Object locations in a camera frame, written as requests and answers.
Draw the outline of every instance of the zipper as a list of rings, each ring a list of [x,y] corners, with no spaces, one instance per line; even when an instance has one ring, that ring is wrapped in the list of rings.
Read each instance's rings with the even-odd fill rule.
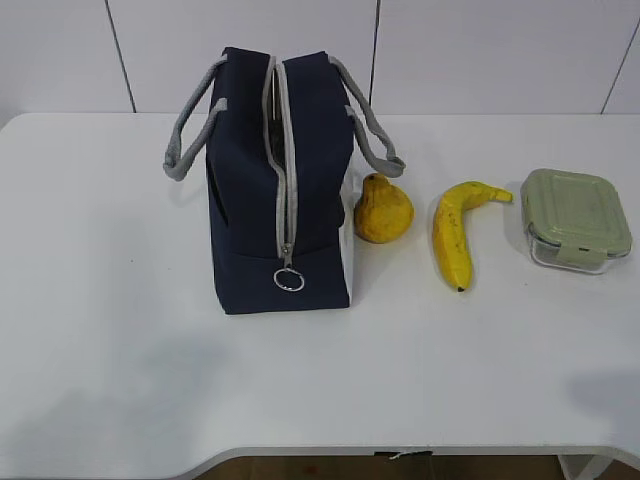
[[[264,141],[269,165],[278,177],[276,193],[276,245],[283,267],[273,274],[281,289],[298,292],[304,288],[303,275],[293,268],[298,226],[298,177],[296,173],[293,124],[289,106],[286,69],[271,57],[263,89]],[[294,286],[283,283],[284,274],[297,277]]]

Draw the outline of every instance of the navy blue lunch bag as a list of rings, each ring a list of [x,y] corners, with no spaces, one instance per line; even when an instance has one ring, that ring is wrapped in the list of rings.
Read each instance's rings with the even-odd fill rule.
[[[215,78],[209,116],[182,155],[182,129]],[[344,86],[386,147],[377,158]],[[206,144],[214,280],[228,314],[345,308],[353,226],[353,137],[389,177],[404,163],[345,67],[326,53],[276,63],[226,48],[174,127],[164,170],[182,180]]]

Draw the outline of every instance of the container lid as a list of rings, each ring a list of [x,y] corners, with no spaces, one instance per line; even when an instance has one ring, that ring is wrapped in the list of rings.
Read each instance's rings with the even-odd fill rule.
[[[631,250],[620,198],[604,178],[539,169],[529,174],[521,193],[525,228],[560,247],[560,259],[593,263]]]

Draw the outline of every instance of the gray handle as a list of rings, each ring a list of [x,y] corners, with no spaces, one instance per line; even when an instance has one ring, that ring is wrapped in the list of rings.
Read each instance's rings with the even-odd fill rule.
[[[214,105],[214,107],[209,112],[209,116],[202,127],[202,130],[193,141],[191,146],[187,148],[187,151],[182,155],[182,130],[191,117],[193,110],[198,105],[198,102],[202,99],[204,94],[209,89],[211,83],[216,77],[218,72],[218,67],[227,61],[227,56],[223,55],[220,59],[214,63],[204,78],[200,81],[200,84],[197,86],[195,92],[191,95],[191,98],[187,101],[187,104],[184,106],[180,115],[178,115],[178,119],[173,127],[173,131],[171,133],[171,139],[169,140],[169,145],[167,146],[167,151],[164,155],[164,171],[169,176],[176,181],[181,181],[187,175],[187,172],[193,165],[193,161],[196,158],[196,155],[202,150],[202,147],[207,143],[207,140],[211,136],[213,132],[213,128],[216,124],[216,117],[218,113],[223,112],[227,109],[227,99],[220,98]]]
[[[375,153],[373,153],[362,122],[356,115],[355,110],[353,110],[350,105],[345,105],[347,115],[349,115],[354,121],[356,140],[365,160],[374,170],[377,170],[383,175],[387,177],[399,177],[402,175],[402,172],[404,172],[405,163],[396,155],[396,148],[393,145],[393,142],[389,138],[389,135],[387,135],[387,132],[385,132],[382,126],[378,123],[378,120],[373,113],[373,109],[369,105],[369,102],[367,102],[367,99],[364,97],[360,88],[358,88],[358,84],[340,60],[330,56],[329,63],[336,67],[338,73],[340,73],[340,77],[342,77],[342,82],[360,105],[369,131],[378,137],[380,142],[387,149],[386,158],[377,157]]]

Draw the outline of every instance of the wall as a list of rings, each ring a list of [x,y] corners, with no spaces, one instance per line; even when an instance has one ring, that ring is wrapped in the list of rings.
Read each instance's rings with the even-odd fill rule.
[[[0,1],[0,127],[22,112],[130,108],[102,0]]]
[[[640,0],[108,6],[134,103],[107,2],[1,0],[0,126],[29,111],[175,112],[225,45],[327,50],[363,90],[373,77],[379,113],[640,113]]]

